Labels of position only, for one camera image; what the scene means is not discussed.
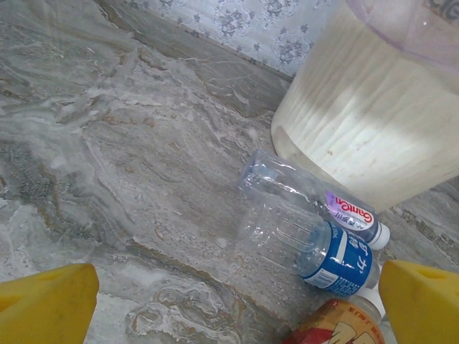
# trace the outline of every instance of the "bottle label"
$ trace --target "bottle label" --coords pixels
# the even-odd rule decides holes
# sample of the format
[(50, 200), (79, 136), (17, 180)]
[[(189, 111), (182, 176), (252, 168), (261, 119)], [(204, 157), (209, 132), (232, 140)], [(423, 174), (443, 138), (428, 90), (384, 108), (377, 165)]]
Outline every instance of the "bottle label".
[(345, 301), (332, 299), (282, 344), (385, 344), (377, 324), (363, 310)]
[(328, 211), (343, 228), (364, 231), (373, 226), (374, 216), (369, 211), (359, 208), (330, 191), (326, 192), (326, 198)]
[(331, 242), (321, 266), (305, 282), (340, 296), (355, 294), (366, 282), (373, 253), (359, 236), (328, 223)]

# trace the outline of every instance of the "wall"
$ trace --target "wall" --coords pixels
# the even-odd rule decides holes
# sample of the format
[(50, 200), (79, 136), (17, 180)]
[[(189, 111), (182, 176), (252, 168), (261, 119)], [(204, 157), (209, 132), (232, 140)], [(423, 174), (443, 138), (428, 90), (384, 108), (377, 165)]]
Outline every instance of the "wall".
[(339, 0), (125, 0), (294, 75)]

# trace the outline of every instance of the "pink bottle label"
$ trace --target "pink bottle label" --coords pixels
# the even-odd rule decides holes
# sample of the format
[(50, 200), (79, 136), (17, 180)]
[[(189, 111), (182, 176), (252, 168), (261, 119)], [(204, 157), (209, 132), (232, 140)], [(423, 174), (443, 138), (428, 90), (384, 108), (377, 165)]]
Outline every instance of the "pink bottle label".
[(345, 199), (340, 199), (330, 191), (326, 192), (326, 198), (328, 211), (343, 228), (352, 231), (364, 231), (373, 226), (374, 217), (372, 213)]

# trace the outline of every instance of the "gray marble surface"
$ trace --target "gray marble surface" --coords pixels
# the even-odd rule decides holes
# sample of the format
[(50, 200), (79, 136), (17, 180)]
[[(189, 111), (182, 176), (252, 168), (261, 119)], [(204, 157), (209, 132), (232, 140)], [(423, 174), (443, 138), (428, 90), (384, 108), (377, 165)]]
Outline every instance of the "gray marble surface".
[[(289, 80), (127, 2), (0, 1), (0, 280), (92, 262), (87, 343), (279, 343), (329, 295), (235, 246)], [(459, 182), (385, 211), (379, 261), (459, 272)]]

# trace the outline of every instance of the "yellow plastic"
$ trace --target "yellow plastic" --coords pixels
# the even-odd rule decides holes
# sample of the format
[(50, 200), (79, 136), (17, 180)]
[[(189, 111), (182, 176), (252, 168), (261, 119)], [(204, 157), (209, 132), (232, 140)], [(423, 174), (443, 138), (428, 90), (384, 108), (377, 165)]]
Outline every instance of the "yellow plastic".
[(0, 283), (0, 343), (83, 343), (98, 290), (91, 264)]
[(459, 343), (459, 275), (388, 261), (379, 294), (398, 344)]

